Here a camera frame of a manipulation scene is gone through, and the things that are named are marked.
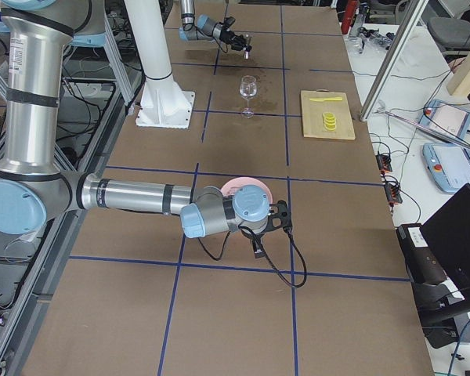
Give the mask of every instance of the black band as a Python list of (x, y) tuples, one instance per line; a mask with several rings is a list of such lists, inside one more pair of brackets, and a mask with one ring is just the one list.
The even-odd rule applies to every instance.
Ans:
[(66, 176), (61, 175), (61, 180), (63, 180), (63, 182), (66, 184), (66, 188), (68, 188), (68, 193), (70, 194), (70, 200), (68, 201), (68, 205), (66, 205), (64, 209), (64, 211), (67, 211), (71, 205), (71, 201), (73, 200), (73, 192), (71, 190), (71, 184), (70, 182), (68, 182), (68, 179), (66, 179)]
[(166, 184), (164, 188), (164, 198), (162, 198), (162, 213), (171, 212), (171, 199), (172, 199), (172, 190), (174, 186), (172, 184)]
[(222, 208), (225, 211), (226, 219), (235, 219), (235, 211), (233, 210), (233, 198), (231, 196), (222, 198)]
[(40, 24), (42, 26), (58, 30), (61, 33), (71, 36), (72, 38), (74, 36), (74, 30), (71, 27), (63, 25), (62, 23), (56, 21), (49, 20), (48, 18), (39, 16), (34, 13), (25, 12), (23, 10), (2, 8), (2, 17), (20, 18), (22, 20), (32, 22), (33, 24)]
[(152, 77), (150, 77), (150, 76), (146, 76), (146, 75), (145, 75), (145, 76), (146, 76), (146, 78), (149, 78), (150, 80), (153, 80), (153, 81), (160, 81), (160, 80), (165, 80), (166, 78), (171, 77), (171, 75), (172, 75), (172, 70), (171, 70), (171, 73), (169, 73), (167, 76), (162, 77), (162, 78), (152, 78)]
[(84, 27), (87, 26), (91, 18), (92, 18), (92, 0), (89, 0), (89, 8), (87, 9), (87, 16), (85, 17), (84, 22), (82, 22), (81, 25), (74, 30), (74, 32), (78, 33), (79, 31), (83, 30)]
[(86, 172), (84, 175), (82, 175), (80, 177), (80, 179), (78, 180), (78, 184), (77, 184), (77, 205), (80, 209), (85, 209), (84, 203), (81, 199), (81, 193), (84, 189), (84, 183), (85, 183), (85, 180), (87, 179), (88, 175), (89, 175), (88, 172)]
[(107, 186), (110, 180), (111, 179), (101, 179), (97, 185), (96, 202), (97, 206), (100, 208), (107, 208), (105, 196), (107, 194)]
[(59, 98), (53, 96), (41, 96), (39, 94), (34, 94), (33, 92), (23, 92), (21, 90), (11, 88), (7, 89), (7, 100), (53, 108), (57, 108), (60, 105)]
[(60, 179), (61, 174), (58, 172), (57, 174), (53, 175), (25, 175), (0, 171), (0, 178), (12, 180), (13, 182), (52, 182), (54, 180)]

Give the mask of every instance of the yellow knife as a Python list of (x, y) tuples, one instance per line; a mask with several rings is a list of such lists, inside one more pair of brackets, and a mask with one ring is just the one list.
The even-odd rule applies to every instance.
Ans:
[(340, 96), (329, 96), (329, 97), (325, 97), (325, 98), (310, 98), (310, 100), (312, 102), (336, 102), (336, 101), (340, 101), (340, 100), (343, 100), (342, 97)]

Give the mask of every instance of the red cylinder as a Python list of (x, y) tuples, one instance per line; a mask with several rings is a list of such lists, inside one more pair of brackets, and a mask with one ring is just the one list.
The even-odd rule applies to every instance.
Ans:
[(342, 34), (348, 34), (348, 30), (350, 30), (350, 26), (352, 25), (352, 18), (355, 15), (355, 11), (357, 10), (358, 1), (357, 0), (348, 0), (348, 3), (345, 7), (345, 15), (343, 16), (342, 21)]

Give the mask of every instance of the brown table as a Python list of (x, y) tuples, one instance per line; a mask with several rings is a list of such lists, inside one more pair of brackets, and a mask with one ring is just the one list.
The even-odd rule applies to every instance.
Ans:
[[(197, 4), (237, 18), (250, 60), (166, 25), (176, 81), (197, 94), (188, 130), (137, 128), (128, 117), (105, 176), (187, 186), (259, 177), (291, 204), (310, 277), (286, 287), (240, 234), (211, 261), (178, 219), (91, 211), (23, 369), (41, 375), (400, 375), (432, 366), (372, 153), (356, 140), (304, 139), (299, 92), (346, 92), (360, 109), (334, 10)], [(258, 113), (243, 119), (240, 77), (258, 78)], [(222, 235), (205, 243), (218, 249)], [(286, 237), (265, 237), (300, 280)]]

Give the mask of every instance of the wine glass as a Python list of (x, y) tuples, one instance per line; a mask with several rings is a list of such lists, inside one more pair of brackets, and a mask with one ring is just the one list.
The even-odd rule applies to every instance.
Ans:
[(243, 76), (240, 80), (240, 95), (247, 102), (247, 106), (242, 110), (241, 115), (244, 118), (252, 118), (254, 111), (251, 109), (249, 103), (251, 98), (254, 98), (258, 92), (256, 85), (256, 78), (252, 76)]

